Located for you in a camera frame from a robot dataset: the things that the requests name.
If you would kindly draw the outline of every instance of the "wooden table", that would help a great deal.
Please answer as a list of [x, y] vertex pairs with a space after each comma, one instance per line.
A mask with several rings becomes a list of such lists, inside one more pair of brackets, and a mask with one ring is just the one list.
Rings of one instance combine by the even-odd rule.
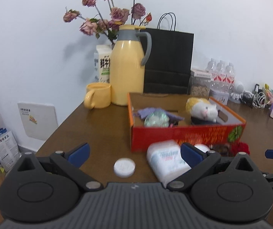
[[[264, 156], [266, 149], [273, 149], [273, 119], [267, 110], [231, 102], [228, 106], [247, 120], [241, 141], [249, 144], [252, 160], [260, 170], [273, 173], [273, 160]], [[69, 151], [84, 142], [90, 144], [91, 154], [80, 169], [104, 185], [107, 182], [157, 181], [146, 161], [146, 153], [130, 152], [127, 107], [111, 104], [105, 109], [87, 110], [81, 104], [44, 143], [37, 156], [48, 156], [57, 150]], [[135, 173], [126, 179], [113, 172], [115, 161], [121, 157], [131, 158], [136, 163]], [[273, 225], [273, 209], [268, 222]]]

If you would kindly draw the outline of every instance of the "white bottle cap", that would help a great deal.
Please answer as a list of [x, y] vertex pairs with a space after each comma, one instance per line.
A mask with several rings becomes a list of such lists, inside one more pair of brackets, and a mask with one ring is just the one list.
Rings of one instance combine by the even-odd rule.
[[130, 158], [120, 158], [114, 164], [114, 172], [118, 177], [126, 178], [133, 175], [135, 163]]

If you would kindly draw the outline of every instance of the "red cardboard box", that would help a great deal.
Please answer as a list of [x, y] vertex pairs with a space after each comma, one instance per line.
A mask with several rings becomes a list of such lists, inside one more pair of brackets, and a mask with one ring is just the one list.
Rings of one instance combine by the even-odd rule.
[[[217, 105], [219, 125], [191, 125], [190, 114], [185, 110], [190, 95], [179, 94], [128, 94], [128, 111], [131, 127], [131, 151], [147, 151], [155, 142], [173, 139], [195, 144], [224, 144], [239, 141], [246, 121], [227, 106], [212, 97], [208, 100]], [[144, 127], [144, 122], [134, 116], [139, 109], [156, 107], [185, 118], [177, 127]]]

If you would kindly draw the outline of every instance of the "white wall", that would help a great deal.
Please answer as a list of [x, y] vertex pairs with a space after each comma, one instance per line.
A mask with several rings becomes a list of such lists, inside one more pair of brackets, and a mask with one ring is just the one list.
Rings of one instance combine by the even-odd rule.
[[[176, 29], [195, 34], [193, 66], [204, 67], [211, 57], [223, 59], [234, 63], [246, 89], [265, 82], [273, 88], [273, 0], [137, 1], [152, 13], [151, 27], [172, 11]], [[114, 2], [132, 6], [132, 0]], [[94, 80], [96, 38], [78, 31], [81, 20], [62, 21], [66, 6], [84, 17], [96, 15], [81, 0], [0, 0], [0, 123], [13, 130], [20, 145], [33, 150], [44, 142], [26, 136], [17, 102], [53, 104], [62, 123]], [[107, 3], [100, 0], [98, 6], [107, 17]]]

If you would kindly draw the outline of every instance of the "gray pitcher handle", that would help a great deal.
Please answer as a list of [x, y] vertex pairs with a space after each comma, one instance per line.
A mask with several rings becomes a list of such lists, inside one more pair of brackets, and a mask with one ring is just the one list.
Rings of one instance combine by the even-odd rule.
[[147, 49], [146, 49], [146, 54], [142, 59], [141, 66], [144, 66], [147, 63], [147, 60], [149, 59], [150, 53], [151, 53], [151, 45], [152, 45], [152, 40], [151, 40], [151, 35], [148, 32], [140, 32], [136, 33], [137, 37], [146, 37], [147, 38]]

